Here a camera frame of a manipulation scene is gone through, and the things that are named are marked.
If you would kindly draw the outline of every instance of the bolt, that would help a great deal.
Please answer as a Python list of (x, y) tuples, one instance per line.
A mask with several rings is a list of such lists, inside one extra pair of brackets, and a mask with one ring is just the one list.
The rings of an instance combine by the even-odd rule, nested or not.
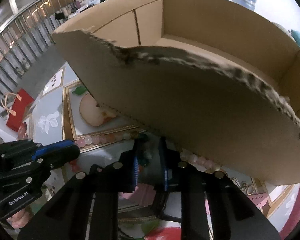
[(120, 162), (115, 162), (115, 163), (113, 164), (113, 167), (114, 167), (115, 169), (120, 169), (120, 168), (122, 168), (122, 166), (123, 166), (123, 164), (120, 163)]
[(186, 162), (179, 162), (178, 163), (178, 167), (184, 169), (185, 167), (187, 166), (187, 163)]
[(222, 171), (215, 171), (214, 176), (218, 179), (222, 179), (224, 177), (224, 173)]
[(86, 174), (85, 174), (84, 172), (82, 172), (82, 171), (78, 172), (78, 173), (75, 175), (75, 177), (76, 177), (77, 179), (83, 179), (85, 176), (86, 176)]

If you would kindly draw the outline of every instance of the bag handle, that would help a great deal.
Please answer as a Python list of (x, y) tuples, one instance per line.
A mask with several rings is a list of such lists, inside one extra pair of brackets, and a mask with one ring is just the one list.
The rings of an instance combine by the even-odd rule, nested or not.
[(9, 109), (7, 107), (7, 98), (8, 98), (8, 95), (13, 95), (13, 96), (16, 96), (16, 98), (21, 101), (22, 100), (22, 97), (18, 94), (14, 94), (14, 93), (11, 93), (11, 92), (8, 92), (8, 93), (4, 93), (3, 94), (3, 97), (4, 97), (4, 103), (2, 102), (3, 98), (1, 99), (1, 105), (3, 106), (3, 108), (8, 112), (8, 114), (12, 114), (13, 116), (16, 116), (17, 115), (17, 112), (12, 110), (12, 109)]

